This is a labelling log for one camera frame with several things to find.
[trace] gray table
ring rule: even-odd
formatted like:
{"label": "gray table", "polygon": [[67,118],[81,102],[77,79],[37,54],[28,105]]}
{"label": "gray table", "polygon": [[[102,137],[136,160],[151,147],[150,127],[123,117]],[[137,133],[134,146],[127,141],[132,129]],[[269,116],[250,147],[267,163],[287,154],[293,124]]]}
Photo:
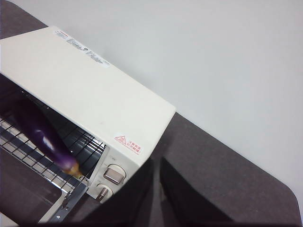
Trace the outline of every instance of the gray table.
{"label": "gray table", "polygon": [[[1,38],[46,26],[13,3],[1,1]],[[159,163],[163,155],[197,192],[232,220],[301,225],[297,199],[286,185],[176,113],[151,156],[155,163],[153,188],[143,201],[137,226],[146,221],[149,226],[178,226],[170,204],[162,199]],[[97,206],[84,196],[67,221],[79,221]]]}

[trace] red warning label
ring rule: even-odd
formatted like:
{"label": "red warning label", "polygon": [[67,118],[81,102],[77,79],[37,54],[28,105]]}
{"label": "red warning label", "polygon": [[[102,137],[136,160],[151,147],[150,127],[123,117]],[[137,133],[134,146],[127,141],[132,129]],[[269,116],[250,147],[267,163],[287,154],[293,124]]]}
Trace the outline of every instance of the red warning label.
{"label": "red warning label", "polygon": [[125,142],[125,136],[117,136],[117,137],[115,137],[115,139],[117,141],[119,141],[120,143],[126,144],[126,142]]}
{"label": "red warning label", "polygon": [[129,140],[126,136],[117,136],[115,137],[115,140],[129,148],[130,150],[134,151],[136,154],[139,154],[143,148],[139,146],[137,143],[133,142],[132,140]]}

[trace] metal rack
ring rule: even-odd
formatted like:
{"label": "metal rack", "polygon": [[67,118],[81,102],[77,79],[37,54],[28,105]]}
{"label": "metal rack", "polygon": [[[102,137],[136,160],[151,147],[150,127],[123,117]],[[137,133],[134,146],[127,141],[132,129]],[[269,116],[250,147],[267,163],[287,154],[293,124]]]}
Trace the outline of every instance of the metal rack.
{"label": "metal rack", "polygon": [[19,89],[15,92],[21,92],[39,106],[65,145],[78,160],[84,176],[77,179],[62,172],[54,162],[17,129],[12,116],[0,118],[0,146],[69,196],[81,184],[86,185],[105,149],[105,144],[25,91]]}

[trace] white toaster oven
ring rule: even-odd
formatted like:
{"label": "white toaster oven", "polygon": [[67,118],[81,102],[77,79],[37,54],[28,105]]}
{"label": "white toaster oven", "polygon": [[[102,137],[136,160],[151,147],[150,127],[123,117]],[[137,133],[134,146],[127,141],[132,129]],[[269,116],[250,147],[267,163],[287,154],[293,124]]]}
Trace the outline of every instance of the white toaster oven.
{"label": "white toaster oven", "polygon": [[40,221],[62,221],[87,193],[103,203],[149,158],[175,107],[57,27],[0,40],[0,71],[47,115],[84,176],[64,174],[0,118],[1,146],[62,191]]}

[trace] eggplant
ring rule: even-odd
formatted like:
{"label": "eggplant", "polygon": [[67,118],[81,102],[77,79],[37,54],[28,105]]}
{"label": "eggplant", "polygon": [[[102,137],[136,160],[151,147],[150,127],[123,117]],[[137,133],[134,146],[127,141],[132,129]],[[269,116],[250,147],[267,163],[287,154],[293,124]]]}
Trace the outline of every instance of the eggplant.
{"label": "eggplant", "polygon": [[37,105],[23,98],[12,102],[10,110],[17,127],[41,152],[65,173],[77,178],[82,176],[76,158]]}

